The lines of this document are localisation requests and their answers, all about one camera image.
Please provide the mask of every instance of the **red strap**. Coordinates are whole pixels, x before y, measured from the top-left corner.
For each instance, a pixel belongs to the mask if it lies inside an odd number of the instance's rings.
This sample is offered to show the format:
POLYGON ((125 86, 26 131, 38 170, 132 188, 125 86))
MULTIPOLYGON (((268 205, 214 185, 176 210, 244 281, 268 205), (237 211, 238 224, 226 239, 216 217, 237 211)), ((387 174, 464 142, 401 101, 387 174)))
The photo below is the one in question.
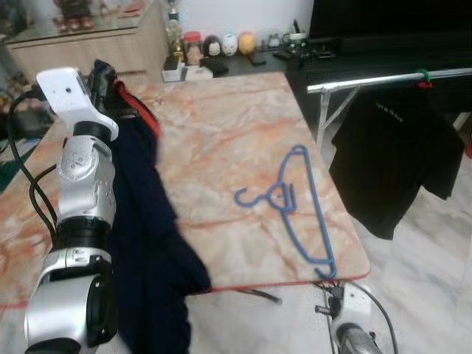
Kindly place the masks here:
POLYGON ((126 101, 131 107, 135 108, 142 119, 145 121, 146 125, 153 131, 154 135, 158 138, 162 138, 162 129, 157 121, 157 118, 154 114, 146 107, 141 101, 139 101, 135 96, 130 94, 125 87, 125 84, 119 79, 115 79, 113 82, 113 87, 117 90, 118 94, 122 99, 126 101))
POLYGON ((469 142, 465 147, 465 155, 467 155, 469 159, 472 159, 472 142, 469 142))

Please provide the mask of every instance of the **hanger hook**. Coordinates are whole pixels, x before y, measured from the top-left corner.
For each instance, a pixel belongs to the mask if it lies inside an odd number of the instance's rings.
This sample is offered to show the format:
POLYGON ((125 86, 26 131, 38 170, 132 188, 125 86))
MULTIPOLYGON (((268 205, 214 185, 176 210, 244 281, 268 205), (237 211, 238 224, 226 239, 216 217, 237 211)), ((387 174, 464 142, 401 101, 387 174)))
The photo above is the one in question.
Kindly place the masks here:
POLYGON ((236 204, 238 204, 242 207, 245 207, 245 208, 250 208, 250 207, 253 207, 254 205, 256 205, 257 203, 259 203, 259 201, 261 199, 267 198, 267 196, 265 194, 262 194, 262 195, 257 196, 253 201, 250 201, 248 203, 246 203, 244 201, 241 201, 240 200, 240 195, 245 193, 247 190, 248 189, 244 187, 244 188, 241 188, 240 190, 238 190, 235 193, 235 202, 236 202, 236 204))

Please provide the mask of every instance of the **table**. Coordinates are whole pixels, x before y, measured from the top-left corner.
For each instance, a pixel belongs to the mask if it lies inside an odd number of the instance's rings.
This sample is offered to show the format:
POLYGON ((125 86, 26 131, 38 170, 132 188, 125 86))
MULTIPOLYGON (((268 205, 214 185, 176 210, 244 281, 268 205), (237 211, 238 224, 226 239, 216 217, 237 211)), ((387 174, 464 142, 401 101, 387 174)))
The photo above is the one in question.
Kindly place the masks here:
MULTIPOLYGON (((164 129, 158 166, 178 213, 180 230, 207 266, 216 291, 319 280, 289 238, 280 212, 261 201, 251 209, 234 201, 266 193, 296 144, 310 152, 313 175, 333 247, 336 279, 369 273, 369 260, 328 174, 315 141, 282 73, 198 83, 134 86, 131 91, 164 129)), ((54 164, 67 131, 56 122, 27 167, 35 176, 54 164)), ((303 159, 292 158, 285 181, 294 183, 298 210, 292 227, 314 257, 324 258, 303 159)), ((0 196, 0 307, 24 307, 49 251, 47 229, 34 213, 26 178, 19 173, 0 196)), ((41 182, 57 205, 52 173, 41 182)))

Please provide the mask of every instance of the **black shirt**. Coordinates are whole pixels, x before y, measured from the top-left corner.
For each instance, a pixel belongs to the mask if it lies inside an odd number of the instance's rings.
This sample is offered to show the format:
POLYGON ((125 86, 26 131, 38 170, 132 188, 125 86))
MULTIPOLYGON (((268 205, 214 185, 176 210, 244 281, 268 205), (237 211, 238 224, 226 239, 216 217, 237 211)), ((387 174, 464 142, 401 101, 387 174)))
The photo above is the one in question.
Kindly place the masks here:
POLYGON ((330 173, 347 211, 387 240, 421 185, 451 196, 464 150, 417 88, 359 94, 333 144, 330 173))

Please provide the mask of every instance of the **clothes rack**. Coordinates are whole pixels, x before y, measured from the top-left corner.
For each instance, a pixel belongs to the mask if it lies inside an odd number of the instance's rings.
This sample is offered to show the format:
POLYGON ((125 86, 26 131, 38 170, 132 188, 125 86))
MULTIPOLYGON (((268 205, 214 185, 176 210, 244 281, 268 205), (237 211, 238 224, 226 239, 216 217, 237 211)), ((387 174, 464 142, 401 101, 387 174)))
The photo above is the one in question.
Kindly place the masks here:
POLYGON ((365 86, 376 86, 383 83, 396 83, 401 81, 418 81, 418 80, 433 80, 442 79, 446 77, 461 77, 472 74, 472 68, 462 69, 449 69, 449 70, 438 70, 434 72, 415 72, 411 74, 399 74, 390 76, 380 77, 368 77, 365 79, 339 81, 332 83, 321 83, 317 85, 307 86, 307 93, 315 94, 321 93, 320 96, 320 109, 319 109, 319 120, 318 120, 318 133, 316 135, 316 144, 318 149, 321 150, 323 144, 323 136, 327 127, 339 116, 339 114, 347 107, 349 102, 357 95, 361 87, 365 86), (344 101, 339 107, 327 118, 328 108, 330 106, 331 94, 340 90, 352 89, 344 101))

